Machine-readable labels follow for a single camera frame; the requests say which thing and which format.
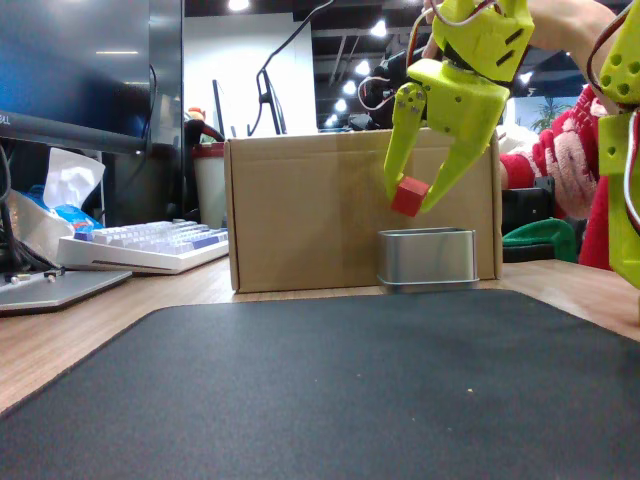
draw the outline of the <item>wire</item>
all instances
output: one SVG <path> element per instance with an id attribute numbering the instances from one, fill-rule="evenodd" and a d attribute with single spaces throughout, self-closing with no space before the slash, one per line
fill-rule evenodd
<path id="1" fill-rule="evenodd" d="M 418 29 L 420 28 L 420 24 L 422 20 L 425 20 L 433 13 L 433 8 L 422 12 L 422 14 L 418 17 L 418 19 L 413 24 L 413 29 L 411 30 L 411 36 L 409 37 L 409 48 L 407 50 L 407 68 L 409 68 L 413 64 L 413 54 L 416 49 L 416 44 L 418 42 Z"/>
<path id="2" fill-rule="evenodd" d="M 365 78 L 360 85 L 358 86 L 358 100 L 360 100 L 360 104 L 366 109 L 369 110 L 370 112 L 375 112 L 376 110 L 380 110 L 385 104 L 387 104 L 388 102 L 390 102 L 391 100 L 393 100 L 395 98 L 395 95 L 391 95 L 389 98 L 387 98 L 386 100 L 383 100 L 380 104 L 378 104 L 378 106 L 376 107 L 369 107 L 367 105 L 365 105 L 364 103 L 364 99 L 362 98 L 362 87 L 364 85 L 366 85 L 368 82 L 371 82 L 372 80 L 376 80 L 379 82 L 387 82 L 389 83 L 391 80 L 389 80 L 388 78 L 383 78 L 383 77 L 367 77 Z"/>
<path id="3" fill-rule="evenodd" d="M 289 38 L 287 38 L 282 45 L 280 45 L 278 48 L 276 48 L 271 53 L 271 55 L 269 55 L 269 58 L 267 58 L 267 61 L 264 63 L 264 65 L 258 71 L 258 74 L 256 75 L 256 83 L 258 85 L 258 92 L 261 91 L 260 90 L 260 75 L 262 75 L 263 72 L 266 73 L 267 67 L 269 66 L 269 63 L 271 63 L 271 60 L 273 60 L 273 58 L 276 55 L 278 55 L 282 50 L 287 48 L 289 46 L 289 44 L 295 40 L 295 38 L 300 34 L 300 32 L 302 32 L 302 30 L 304 30 L 304 28 L 309 24 L 309 22 L 311 22 L 313 17 L 315 17 L 318 13 L 322 12 L 324 9 L 329 8 L 331 5 L 333 5 L 335 3 L 335 1 L 336 0 L 329 0 L 327 3 L 325 3 L 323 5 L 320 5 L 320 6 L 316 7 L 315 9 L 313 9 L 311 11 L 311 13 L 309 15 L 307 15 L 307 18 L 305 18 L 304 21 L 298 26 L 298 28 L 296 28 L 296 30 L 291 34 L 291 36 Z M 253 134 L 256 132 L 256 129 L 258 128 L 258 124 L 260 123 L 260 117 L 262 117 L 262 98 L 261 98 L 261 96 L 258 99 L 258 101 L 260 102 L 260 109 L 258 110 L 258 118 L 256 119 L 256 123 L 253 125 L 253 128 L 248 130 L 248 132 L 247 132 L 250 137 L 252 137 Z"/>
<path id="4" fill-rule="evenodd" d="M 631 2 L 622 12 L 618 15 L 608 26 L 605 28 L 598 39 L 596 40 L 595 45 L 593 46 L 593 50 L 589 55 L 589 59 L 587 60 L 587 77 L 589 83 L 593 88 L 595 88 L 598 92 L 603 93 L 602 87 L 600 86 L 600 82 L 596 78 L 595 72 L 593 71 L 593 59 L 595 58 L 598 51 L 602 48 L 602 46 L 611 38 L 611 36 L 624 24 L 627 16 L 629 15 L 629 11 L 633 6 L 633 2 Z"/>
<path id="5" fill-rule="evenodd" d="M 52 263 L 49 263 L 44 259 L 40 259 L 39 256 L 32 252 L 29 247 L 20 242 L 18 242 L 18 251 L 20 252 L 22 258 L 27 262 L 28 266 L 31 266 L 36 270 L 46 272 L 47 270 L 51 270 L 52 268 L 57 268 Z"/>
<path id="6" fill-rule="evenodd" d="M 2 218 L 2 230 L 11 258 L 11 269 L 20 270 L 22 268 L 22 258 L 18 253 L 18 245 L 13 235 L 13 225 L 11 224 L 11 212 L 6 203 L 0 205 L 0 216 Z"/>
<path id="7" fill-rule="evenodd" d="M 151 109 L 149 110 L 149 118 L 145 127 L 145 136 L 144 138 L 146 138 L 146 151 L 144 152 L 144 155 L 142 157 L 142 160 L 140 160 L 140 163 L 138 164 L 138 166 L 136 167 L 136 169 L 134 170 L 134 172 L 131 174 L 131 176 L 129 177 L 129 179 L 124 183 L 124 186 L 118 190 L 116 192 L 116 194 L 114 195 L 116 200 L 115 200 L 115 205 L 117 206 L 119 204 L 119 202 L 122 200 L 118 200 L 118 197 L 120 197 L 123 192 L 125 192 L 126 190 L 129 189 L 129 187 L 133 184 L 133 182 L 135 181 L 136 178 L 138 178 L 138 175 L 140 175 L 140 172 L 142 172 L 142 169 L 144 168 L 144 166 L 147 163 L 147 157 L 149 157 L 150 154 L 150 145 L 151 145 L 151 118 L 153 117 L 153 111 L 155 110 L 155 106 L 156 106 L 156 98 L 158 97 L 158 76 L 156 75 L 156 70 L 155 68 L 153 68 L 153 65 L 149 65 L 149 70 L 151 70 L 151 74 L 153 75 L 153 99 L 151 100 Z M 102 221 L 102 218 L 104 217 L 104 214 L 106 213 L 107 209 L 103 208 L 102 211 L 100 212 L 100 214 L 98 215 L 98 221 Z"/>
<path id="8" fill-rule="evenodd" d="M 271 79 L 269 79 L 269 87 L 271 87 L 271 92 L 273 94 L 274 104 L 276 107 L 276 114 L 278 116 L 278 123 L 280 124 L 280 132 L 282 135 L 287 134 L 287 125 L 284 121 L 284 112 L 282 111 L 282 105 L 280 104 L 280 99 L 278 98 L 278 94 L 276 93 L 276 88 L 271 83 Z"/>
<path id="9" fill-rule="evenodd" d="M 440 8 L 436 5 L 436 0 L 429 0 L 429 1 L 431 2 L 431 9 L 433 9 L 433 12 L 436 14 L 436 17 L 438 17 L 438 20 L 440 20 L 442 23 L 444 23 L 449 27 L 464 27 L 465 25 L 468 25 L 469 23 L 473 22 L 476 18 L 478 18 L 478 16 L 487 8 L 493 7 L 494 5 L 498 9 L 500 8 L 497 0 L 488 0 L 478 5 L 478 7 L 471 13 L 469 18 L 467 18 L 466 20 L 463 20 L 462 22 L 452 22 L 450 20 L 447 20 L 442 15 L 442 13 L 440 13 Z"/>
<path id="10" fill-rule="evenodd" d="M 627 215 L 633 225 L 636 233 L 640 235 L 640 215 L 633 204 L 631 198 L 631 179 L 633 177 L 633 170 L 636 165 L 636 159 L 638 158 L 638 145 L 640 143 L 640 108 L 631 115 L 631 121 L 629 122 L 629 150 L 627 153 L 627 162 L 624 169 L 624 201 L 627 207 Z"/>
<path id="11" fill-rule="evenodd" d="M 9 140 L 9 139 L 3 139 L 5 141 L 5 155 L 7 156 L 7 159 L 9 160 L 9 168 L 11 168 L 11 161 L 13 159 L 13 153 L 16 151 L 16 145 L 17 145 L 17 141 L 15 140 Z"/>
<path id="12" fill-rule="evenodd" d="M 153 68 L 153 65 L 149 65 L 149 70 L 151 70 L 151 75 L 153 75 L 153 100 L 151 101 L 151 109 L 149 110 L 149 117 L 147 118 L 147 123 L 145 125 L 142 138 L 149 137 L 149 130 L 151 129 L 151 117 L 153 116 L 153 110 L 156 106 L 156 98 L 158 96 L 158 76 L 156 75 L 156 69 Z"/>
<path id="13" fill-rule="evenodd" d="M 0 161 L 2 162 L 2 171 L 4 173 L 5 190 L 0 195 L 0 205 L 4 204 L 9 198 L 9 192 L 11 191 L 11 172 L 9 171 L 9 160 L 4 152 L 4 147 L 0 145 Z"/>

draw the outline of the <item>metal tin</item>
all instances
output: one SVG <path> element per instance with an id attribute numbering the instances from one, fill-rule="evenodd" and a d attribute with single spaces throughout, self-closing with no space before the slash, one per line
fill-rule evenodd
<path id="1" fill-rule="evenodd" d="M 474 231 L 389 230 L 378 237 L 378 279 L 387 287 L 470 287 L 479 280 Z"/>

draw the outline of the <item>white keyboard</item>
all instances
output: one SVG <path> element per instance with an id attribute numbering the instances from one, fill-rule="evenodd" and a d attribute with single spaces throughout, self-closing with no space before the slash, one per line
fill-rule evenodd
<path id="1" fill-rule="evenodd" d="M 73 270 L 176 275 L 228 253 L 226 229 L 212 230 L 195 222 L 156 222 L 61 238 L 58 263 Z"/>

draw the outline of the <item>cardboard box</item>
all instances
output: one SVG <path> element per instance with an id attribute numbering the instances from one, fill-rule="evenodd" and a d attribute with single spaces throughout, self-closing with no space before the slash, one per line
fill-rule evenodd
<path id="1" fill-rule="evenodd" d="M 377 285 L 377 233 L 477 232 L 481 279 L 502 268 L 498 150 L 491 148 L 429 213 L 390 209 L 383 165 L 390 131 L 232 140 L 225 145 L 231 274 L 241 293 Z M 405 173 L 433 183 L 451 139 L 420 132 Z"/>

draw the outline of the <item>red cube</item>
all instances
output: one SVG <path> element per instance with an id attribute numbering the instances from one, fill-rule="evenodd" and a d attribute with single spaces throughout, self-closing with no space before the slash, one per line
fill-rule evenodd
<path id="1" fill-rule="evenodd" d="M 391 204 L 391 209 L 415 217 L 420 211 L 422 202 L 427 197 L 429 185 L 411 177 L 404 177 L 398 185 L 396 196 Z"/>

